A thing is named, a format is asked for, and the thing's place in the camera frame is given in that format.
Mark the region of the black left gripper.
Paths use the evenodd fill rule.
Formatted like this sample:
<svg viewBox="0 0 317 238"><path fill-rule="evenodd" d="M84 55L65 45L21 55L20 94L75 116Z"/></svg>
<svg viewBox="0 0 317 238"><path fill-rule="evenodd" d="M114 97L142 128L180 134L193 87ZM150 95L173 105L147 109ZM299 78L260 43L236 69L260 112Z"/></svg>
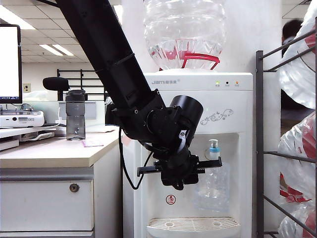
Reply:
<svg viewBox="0 0 317 238"><path fill-rule="evenodd" d="M175 172L183 175L204 174L205 169L222 167L221 157L216 160L200 161L197 155L187 155L186 159L180 159L180 164L176 164L177 160L157 160L153 166L143 166L137 168L137 176L162 172Z"/></svg>

